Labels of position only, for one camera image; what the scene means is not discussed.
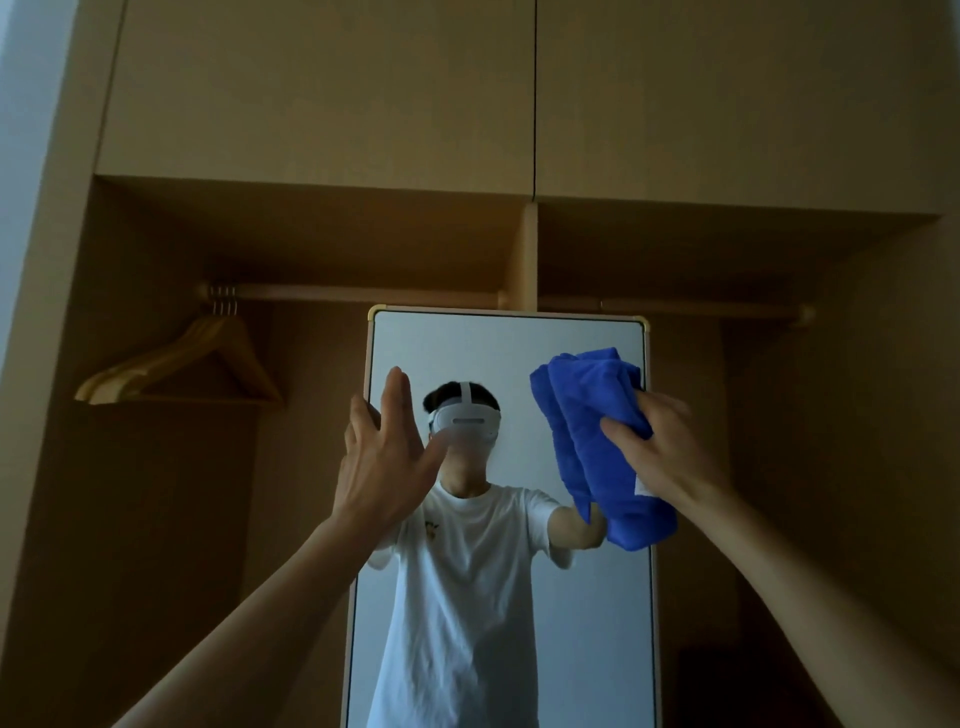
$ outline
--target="hand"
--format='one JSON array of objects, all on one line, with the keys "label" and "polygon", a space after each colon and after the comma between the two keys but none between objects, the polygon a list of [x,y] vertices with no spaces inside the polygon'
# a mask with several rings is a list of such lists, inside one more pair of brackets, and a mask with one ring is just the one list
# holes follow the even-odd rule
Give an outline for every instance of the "hand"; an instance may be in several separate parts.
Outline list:
[{"label": "hand", "polygon": [[380,410],[360,397],[350,403],[333,512],[359,517],[366,527],[386,533],[414,512],[437,481],[446,438],[439,433],[423,447],[410,379],[396,367],[387,375]]},{"label": "hand", "polygon": [[649,440],[608,418],[600,426],[651,493],[684,511],[729,490],[726,476],[693,434],[685,403],[649,392],[637,392],[636,402],[654,430]]}]

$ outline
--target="wooden wardrobe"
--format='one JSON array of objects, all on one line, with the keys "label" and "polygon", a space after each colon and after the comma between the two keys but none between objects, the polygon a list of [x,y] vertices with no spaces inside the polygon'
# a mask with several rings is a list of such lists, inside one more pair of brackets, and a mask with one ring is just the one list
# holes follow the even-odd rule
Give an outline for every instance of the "wooden wardrobe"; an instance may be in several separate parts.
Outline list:
[{"label": "wooden wardrobe", "polygon": [[[0,724],[109,724],[327,515],[358,289],[646,302],[652,384],[736,487],[960,662],[950,27],[946,0],[81,0],[0,372]],[[238,302],[283,407],[74,400],[205,281],[340,291]],[[684,522],[658,558],[665,725],[711,660],[750,676],[731,715],[822,724],[723,557]],[[339,725],[345,626],[250,725]]]}]

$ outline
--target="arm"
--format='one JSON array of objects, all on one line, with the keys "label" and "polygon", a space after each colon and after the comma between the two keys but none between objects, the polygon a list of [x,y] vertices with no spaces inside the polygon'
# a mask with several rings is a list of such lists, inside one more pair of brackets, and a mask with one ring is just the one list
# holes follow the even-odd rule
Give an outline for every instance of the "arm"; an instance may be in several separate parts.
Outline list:
[{"label": "arm", "polygon": [[423,448],[400,370],[390,372],[381,407],[377,427],[354,398],[330,518],[117,726],[231,725],[238,714],[251,717],[245,696],[258,712],[267,694],[270,707],[279,707],[344,591],[380,540],[423,501],[443,462],[443,438]]},{"label": "arm", "polygon": [[555,508],[546,523],[550,545],[556,548],[598,548],[607,538],[607,519],[596,503],[590,505],[590,523],[585,523],[576,508]]},{"label": "arm", "polygon": [[688,410],[637,393],[654,437],[605,421],[644,484],[677,507],[746,577],[845,726],[960,725],[960,681],[790,545],[727,484]]}]

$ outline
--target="towel label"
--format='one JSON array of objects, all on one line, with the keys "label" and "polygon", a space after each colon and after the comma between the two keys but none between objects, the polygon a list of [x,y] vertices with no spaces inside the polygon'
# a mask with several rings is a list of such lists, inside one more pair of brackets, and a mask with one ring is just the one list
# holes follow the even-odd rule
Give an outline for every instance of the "towel label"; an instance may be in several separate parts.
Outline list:
[{"label": "towel label", "polygon": [[647,487],[643,484],[643,481],[640,480],[640,476],[636,477],[636,482],[634,483],[634,495],[635,496],[650,496],[656,497],[650,491],[647,490]]}]

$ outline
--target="clothes rail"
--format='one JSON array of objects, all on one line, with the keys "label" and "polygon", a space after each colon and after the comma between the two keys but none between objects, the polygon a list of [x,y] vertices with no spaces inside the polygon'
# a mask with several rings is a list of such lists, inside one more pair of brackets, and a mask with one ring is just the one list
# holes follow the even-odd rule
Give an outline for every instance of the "clothes rail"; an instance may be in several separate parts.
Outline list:
[{"label": "clothes rail", "polygon": [[[207,301],[220,296],[240,301],[301,301],[328,303],[386,303],[387,305],[429,306],[438,308],[504,308],[504,291],[435,291],[406,288],[352,288],[329,285],[291,285],[284,283],[203,283],[200,293]],[[599,298],[595,296],[540,296],[541,311],[609,314],[671,314],[708,316],[720,319],[787,321],[794,326],[809,326],[815,310],[807,304],[736,303],[725,301],[688,301],[673,299]]]}]

